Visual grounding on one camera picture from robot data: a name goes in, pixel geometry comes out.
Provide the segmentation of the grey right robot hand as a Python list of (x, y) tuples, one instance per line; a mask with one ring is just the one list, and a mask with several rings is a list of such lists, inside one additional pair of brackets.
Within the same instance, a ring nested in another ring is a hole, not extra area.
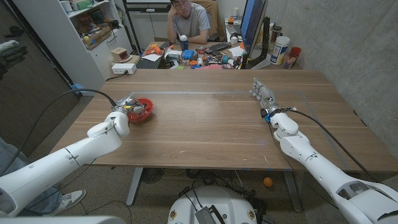
[(271, 118), (276, 113), (280, 113), (282, 110), (277, 104), (275, 94), (271, 89), (265, 86), (257, 78), (254, 78), (253, 90), (249, 90), (250, 94), (255, 97), (262, 108), (261, 116), (262, 118)]

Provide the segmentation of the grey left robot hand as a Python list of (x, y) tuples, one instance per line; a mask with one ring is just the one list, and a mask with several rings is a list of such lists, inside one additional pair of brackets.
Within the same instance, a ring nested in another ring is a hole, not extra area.
[(134, 93), (131, 92), (129, 96), (116, 102), (116, 106), (112, 108), (112, 112), (121, 112), (126, 115), (129, 113), (141, 114), (145, 107), (145, 105), (141, 104), (138, 99), (134, 97)]

